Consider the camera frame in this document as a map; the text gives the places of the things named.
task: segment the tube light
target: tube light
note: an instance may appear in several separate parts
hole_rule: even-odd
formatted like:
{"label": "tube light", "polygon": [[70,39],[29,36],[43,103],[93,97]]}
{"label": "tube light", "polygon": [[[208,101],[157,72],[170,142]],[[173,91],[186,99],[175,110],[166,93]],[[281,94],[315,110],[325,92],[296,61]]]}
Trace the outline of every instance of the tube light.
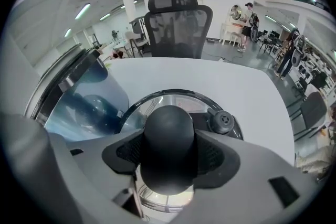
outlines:
{"label": "tube light", "polygon": [[270,19],[270,20],[272,20],[272,21],[275,22],[275,23],[277,22],[276,20],[272,19],[271,17],[269,17],[269,16],[267,16],[267,15],[265,15],[265,17],[268,18],[268,19]]}
{"label": "tube light", "polygon": [[282,25],[282,27],[290,32],[290,30],[286,26]]}
{"label": "tube light", "polygon": [[99,20],[104,20],[106,19],[107,17],[109,17],[111,14],[110,13],[107,13],[105,16],[101,17]]}
{"label": "tube light", "polygon": [[68,29],[68,31],[65,33],[65,36],[64,36],[64,37],[67,37],[67,36],[69,36],[70,32],[71,32],[71,28],[70,28],[70,29]]}
{"label": "tube light", "polygon": [[91,6],[91,4],[86,4],[81,11],[77,14],[77,16],[75,17],[75,20],[78,20],[83,14],[84,12],[86,12],[88,10],[88,8]]}

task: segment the white desk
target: white desk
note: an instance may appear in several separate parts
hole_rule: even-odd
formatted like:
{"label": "white desk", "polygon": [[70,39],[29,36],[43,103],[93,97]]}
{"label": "white desk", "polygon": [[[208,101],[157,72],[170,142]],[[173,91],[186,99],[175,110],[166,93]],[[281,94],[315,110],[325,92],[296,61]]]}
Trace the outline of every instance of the white desk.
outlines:
{"label": "white desk", "polygon": [[131,58],[109,68],[130,106],[166,89],[201,93],[237,117],[244,140],[266,147],[291,165],[294,139],[286,106],[268,76],[231,63],[185,58]]}

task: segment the floor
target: floor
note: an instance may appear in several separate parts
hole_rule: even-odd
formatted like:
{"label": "floor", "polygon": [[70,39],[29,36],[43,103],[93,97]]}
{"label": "floor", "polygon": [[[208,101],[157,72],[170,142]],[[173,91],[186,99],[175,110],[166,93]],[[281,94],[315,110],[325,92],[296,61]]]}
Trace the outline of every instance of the floor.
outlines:
{"label": "floor", "polygon": [[[257,68],[265,72],[268,77],[272,80],[276,88],[278,89],[283,102],[286,105],[291,104],[293,101],[297,100],[298,97],[295,97],[295,83],[289,76],[286,76],[284,80],[280,80],[274,74],[273,64],[274,57],[269,55],[269,51],[264,52],[264,48],[259,51],[260,44],[251,42],[247,48],[246,52],[241,53],[237,52],[237,47],[233,47],[226,42],[223,46],[219,42],[206,42],[203,47],[202,59],[218,61],[221,57],[227,62],[231,62],[237,65],[248,66],[251,68]],[[150,52],[145,53],[144,57],[151,57]],[[289,114],[294,112],[299,108],[300,103],[290,107],[288,109]],[[304,122],[302,117],[296,118],[292,121],[293,133],[297,133],[303,130]],[[326,137],[321,134],[317,134],[312,138],[309,138],[309,135],[295,142],[295,152],[305,157],[310,153],[316,151],[318,148],[322,147],[324,144],[327,144]]]}

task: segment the black shorts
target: black shorts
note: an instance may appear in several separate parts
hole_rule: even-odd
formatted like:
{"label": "black shorts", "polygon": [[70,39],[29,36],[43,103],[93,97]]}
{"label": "black shorts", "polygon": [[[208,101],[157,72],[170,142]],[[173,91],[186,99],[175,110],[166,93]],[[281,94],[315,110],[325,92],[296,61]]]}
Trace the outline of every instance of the black shorts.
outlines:
{"label": "black shorts", "polygon": [[244,36],[250,37],[251,36],[251,26],[244,26],[243,31],[241,31],[241,33]]}

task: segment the round mirror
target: round mirror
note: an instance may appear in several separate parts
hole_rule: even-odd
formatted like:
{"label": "round mirror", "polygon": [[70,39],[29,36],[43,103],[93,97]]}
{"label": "round mirror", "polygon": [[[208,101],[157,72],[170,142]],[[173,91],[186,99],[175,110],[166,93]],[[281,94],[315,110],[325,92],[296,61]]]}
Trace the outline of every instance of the round mirror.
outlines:
{"label": "round mirror", "polygon": [[230,16],[232,17],[233,20],[238,20],[241,17],[241,7],[239,7],[238,5],[234,5],[231,8],[230,11]]}

